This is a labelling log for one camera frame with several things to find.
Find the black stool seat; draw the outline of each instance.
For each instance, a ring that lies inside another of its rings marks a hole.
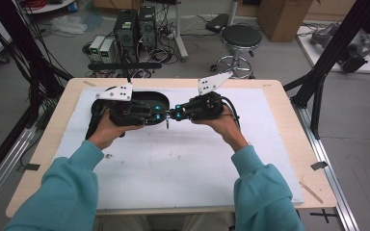
[[[246,25],[232,25],[222,30],[222,39],[230,45],[254,47],[260,44],[261,35]]]

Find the white mounting plate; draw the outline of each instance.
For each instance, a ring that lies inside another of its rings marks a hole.
[[[127,83],[110,90],[105,90],[98,93],[95,97],[97,99],[117,100],[117,101],[130,101],[133,92],[133,84]]]
[[[232,76],[232,72],[221,73],[206,78],[198,79],[199,95],[204,95],[216,90],[222,83]]]

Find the person's left hand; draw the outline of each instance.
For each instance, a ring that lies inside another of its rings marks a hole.
[[[118,138],[121,134],[126,131],[138,130],[143,128],[143,125],[140,126],[117,126],[110,119],[110,110],[104,112],[103,117],[97,125],[95,132],[88,138],[89,141],[94,143],[101,150],[110,146],[113,141]]]

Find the computer tower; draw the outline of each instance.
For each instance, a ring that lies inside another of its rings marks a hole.
[[[138,12],[136,10],[119,10],[114,34],[116,36],[117,48],[121,61],[137,62],[140,49],[137,51],[140,39],[140,25],[138,23]]]
[[[155,7],[141,6],[139,12],[140,37],[143,41],[143,50],[151,51],[157,48]]]
[[[139,24],[136,10],[120,10],[117,17],[114,33],[116,42],[123,47],[134,47],[139,39]]]

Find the hand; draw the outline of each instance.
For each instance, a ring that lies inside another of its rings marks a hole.
[[[195,124],[205,124],[213,128],[235,152],[249,145],[236,125],[233,119],[233,113],[227,105],[224,106],[224,111],[219,118],[192,120],[192,122]]]
[[[137,130],[143,128],[140,126],[117,126],[110,120],[110,110],[104,112],[103,117],[97,125],[95,132],[89,137],[89,141],[94,143],[101,150],[110,146],[113,141],[126,131]]]

